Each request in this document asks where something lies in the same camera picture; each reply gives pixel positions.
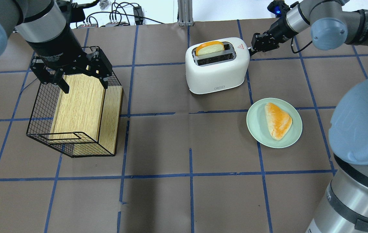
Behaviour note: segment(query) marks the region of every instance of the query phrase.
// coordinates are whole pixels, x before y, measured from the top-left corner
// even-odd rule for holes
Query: wooden block
[[[69,93],[60,91],[51,133],[81,131],[97,140],[105,89],[97,78],[86,75],[64,76]],[[49,139],[74,139],[73,134],[51,134]]]
[[[105,93],[99,144],[115,154],[116,132],[121,111],[122,86],[109,86]]]
[[[69,84],[69,94],[60,92],[50,132],[69,134],[51,134],[49,139],[55,143],[79,143],[78,137],[71,133],[80,131],[115,154],[122,86],[109,86],[105,90],[97,78],[86,75],[64,79]],[[93,148],[92,144],[74,144],[72,153],[82,155]],[[94,154],[106,152],[97,150]]]

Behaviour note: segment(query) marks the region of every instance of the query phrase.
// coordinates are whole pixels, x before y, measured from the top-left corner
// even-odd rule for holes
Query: metal mesh
[[[108,86],[120,85],[113,72],[108,78]],[[72,158],[115,156],[84,132],[53,133],[65,136],[60,136],[63,139],[50,139],[59,93],[58,86],[40,84],[26,135]]]

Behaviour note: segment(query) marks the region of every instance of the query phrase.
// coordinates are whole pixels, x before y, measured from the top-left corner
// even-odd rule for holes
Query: power adapter
[[[144,12],[142,11],[141,6],[134,6],[134,15],[135,15],[135,25],[145,24],[144,18],[141,18],[144,17]]]

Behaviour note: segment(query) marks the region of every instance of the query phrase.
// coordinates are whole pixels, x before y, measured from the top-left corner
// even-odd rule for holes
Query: metal post
[[[193,21],[193,0],[178,0],[178,25],[192,26]]]

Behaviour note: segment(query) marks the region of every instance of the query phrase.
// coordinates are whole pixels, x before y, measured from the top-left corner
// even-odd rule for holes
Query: bread slice
[[[264,108],[270,135],[275,140],[282,139],[292,126],[292,118],[273,103],[267,103]]]
[[[224,44],[220,41],[210,41],[204,44],[200,44],[200,46],[196,49],[196,56],[219,52],[224,50]]]

